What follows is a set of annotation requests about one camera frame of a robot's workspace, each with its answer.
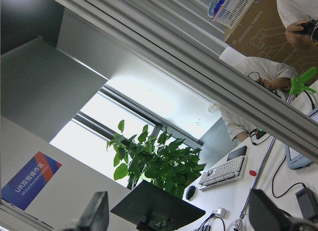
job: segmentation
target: white shirt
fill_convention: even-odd
[[[298,76],[295,68],[287,64],[259,57],[246,57],[238,65],[236,65],[235,68],[244,75],[248,75],[250,72],[259,72],[261,78],[267,79],[270,82],[280,77],[293,78]],[[256,73],[251,74],[250,77],[253,80],[258,79],[258,75],[256,75]],[[286,101],[284,93],[282,91],[278,92],[282,99]],[[215,102],[215,104],[221,112],[221,116],[228,128],[231,140],[234,140],[236,135],[240,132],[247,132],[249,134],[256,128],[252,123],[227,109],[220,103]]]
[[[277,10],[285,27],[298,20],[318,18],[318,0],[277,0]]]

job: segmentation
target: man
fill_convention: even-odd
[[[304,27],[301,23],[309,23],[318,19],[318,0],[277,0],[279,16],[286,27],[286,38],[293,47],[307,50],[318,42],[317,33],[298,34]]]
[[[270,61],[259,57],[246,57],[235,68],[269,90],[278,90],[278,95],[286,101],[286,96],[281,90],[290,87],[290,79],[298,76],[296,70],[286,64]],[[240,142],[248,138],[249,133],[256,127],[223,105],[215,103],[220,109],[221,116],[228,128],[231,140],[238,139]]]

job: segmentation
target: plastic basket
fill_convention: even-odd
[[[225,0],[220,9],[214,14],[214,8],[218,0],[211,0],[208,16],[211,17],[213,21],[233,28],[254,1],[255,0]]]

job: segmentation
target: keyboard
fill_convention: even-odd
[[[242,178],[247,157],[241,155],[203,172],[199,190],[212,188]]]

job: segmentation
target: computer mouse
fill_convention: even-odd
[[[194,185],[191,185],[188,189],[187,189],[187,193],[185,195],[185,198],[187,200],[190,200],[192,198],[192,196],[194,195],[194,192],[196,190],[196,187]]]

